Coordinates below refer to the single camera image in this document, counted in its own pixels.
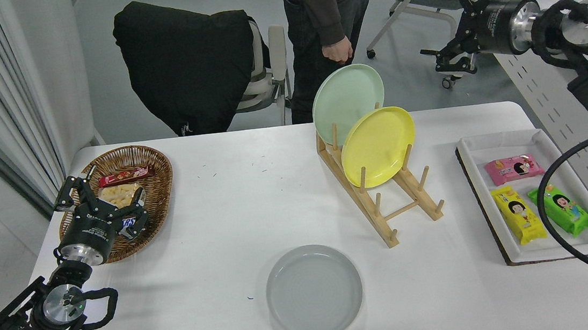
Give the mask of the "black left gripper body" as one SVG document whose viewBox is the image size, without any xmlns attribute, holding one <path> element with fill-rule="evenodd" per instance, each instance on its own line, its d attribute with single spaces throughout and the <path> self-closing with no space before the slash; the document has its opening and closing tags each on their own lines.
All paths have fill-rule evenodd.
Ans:
<svg viewBox="0 0 588 330">
<path fill-rule="evenodd" d="M 119 220 L 109 217 L 116 210 L 104 201 L 92 207 L 83 203 L 74 208 L 73 219 L 61 240 L 63 256 L 71 257 L 83 248 L 93 249 L 97 254 L 110 253 L 120 231 L 114 228 L 120 225 Z"/>
</svg>

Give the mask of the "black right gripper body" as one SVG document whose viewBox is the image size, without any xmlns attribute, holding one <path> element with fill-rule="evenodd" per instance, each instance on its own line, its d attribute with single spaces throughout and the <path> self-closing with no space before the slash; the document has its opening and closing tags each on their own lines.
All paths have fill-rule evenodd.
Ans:
<svg viewBox="0 0 588 330">
<path fill-rule="evenodd" d="M 515 45 L 512 24 L 518 13 L 518 1 L 478 0 L 474 10 L 479 50 L 483 53 L 507 54 L 523 52 Z"/>
</svg>

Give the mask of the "person's hand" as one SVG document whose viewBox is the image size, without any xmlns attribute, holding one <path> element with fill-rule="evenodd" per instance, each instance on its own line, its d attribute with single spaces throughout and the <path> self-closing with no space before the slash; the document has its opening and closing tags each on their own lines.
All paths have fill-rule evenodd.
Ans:
<svg viewBox="0 0 588 330">
<path fill-rule="evenodd" d="M 351 62 L 354 55 L 353 46 L 348 37 L 333 43 L 331 45 L 322 46 L 322 54 L 325 58 L 332 60 L 335 63 L 346 64 Z"/>
</svg>

